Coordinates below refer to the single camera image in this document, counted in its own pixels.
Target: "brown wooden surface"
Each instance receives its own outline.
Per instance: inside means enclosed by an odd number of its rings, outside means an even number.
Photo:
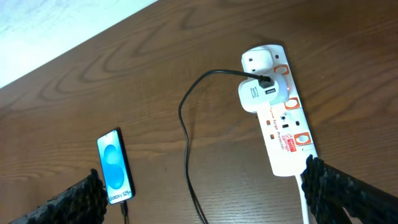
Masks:
[[[101,170],[100,134],[123,131],[137,195],[131,223],[199,223],[177,116],[203,72],[283,42],[319,156],[398,195],[394,1],[160,1],[0,90],[0,220]],[[210,223],[301,223],[293,178],[274,177],[243,78],[201,83],[183,110],[190,173]],[[105,223],[123,221],[108,206]]]

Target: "phone screen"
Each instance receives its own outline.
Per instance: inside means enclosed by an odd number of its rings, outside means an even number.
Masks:
[[[132,198],[130,171],[124,161],[124,146],[117,130],[113,130],[97,140],[99,158],[105,179],[106,191],[110,204]]]

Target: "power adapter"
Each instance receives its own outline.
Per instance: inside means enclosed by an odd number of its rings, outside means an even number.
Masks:
[[[245,72],[271,78],[267,83],[253,78],[243,81],[239,98],[247,112],[257,113],[274,175],[296,176],[303,220],[309,223],[300,175],[307,157],[317,157],[317,152],[284,48],[263,45],[250,49],[242,55],[242,65]]]

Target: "surge protector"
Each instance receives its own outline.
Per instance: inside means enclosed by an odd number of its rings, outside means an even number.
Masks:
[[[284,48],[263,45],[242,55],[245,72],[271,77],[271,86],[248,78],[239,85],[243,108],[257,113],[274,175],[300,175],[309,155],[317,157]]]

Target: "smartphone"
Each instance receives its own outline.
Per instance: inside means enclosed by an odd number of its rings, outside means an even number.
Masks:
[[[97,147],[109,203],[133,198],[136,191],[120,128],[101,136]]]

